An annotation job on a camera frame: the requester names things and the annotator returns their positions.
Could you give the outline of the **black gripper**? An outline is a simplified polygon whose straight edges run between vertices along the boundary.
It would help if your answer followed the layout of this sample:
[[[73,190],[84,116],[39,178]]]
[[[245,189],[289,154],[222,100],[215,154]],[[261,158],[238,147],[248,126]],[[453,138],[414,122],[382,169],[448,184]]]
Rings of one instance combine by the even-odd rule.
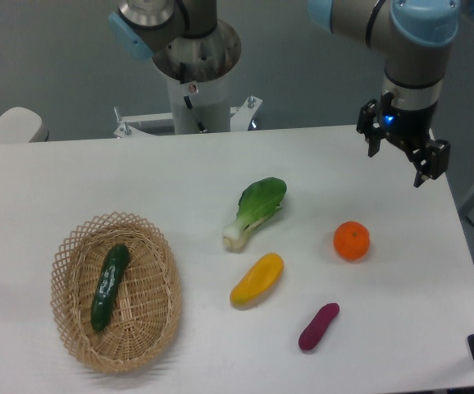
[[[364,135],[369,158],[380,151],[384,139],[406,155],[411,155],[409,161],[416,169],[413,186],[418,188],[425,181],[436,180],[447,171],[451,145],[447,140],[430,138],[437,102],[426,108],[405,110],[395,107],[391,103],[393,99],[394,95],[387,92],[381,96],[380,109],[375,99],[363,105],[356,131]]]

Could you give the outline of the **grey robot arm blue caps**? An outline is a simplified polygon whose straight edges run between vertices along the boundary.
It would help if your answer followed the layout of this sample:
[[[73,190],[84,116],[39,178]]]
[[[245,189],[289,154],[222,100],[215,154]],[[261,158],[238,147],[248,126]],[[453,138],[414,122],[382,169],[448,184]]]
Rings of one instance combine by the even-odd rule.
[[[368,153],[382,140],[402,150],[415,167],[415,185],[436,179],[449,164],[450,145],[433,140],[431,119],[449,53],[458,32],[457,1],[311,1],[308,15],[321,28],[383,53],[381,96],[359,112],[357,131]],[[228,74],[241,54],[239,36],[219,19],[213,1],[121,1],[108,24],[134,58],[151,59],[184,87],[181,103],[189,132],[204,132],[192,96],[201,84]]]

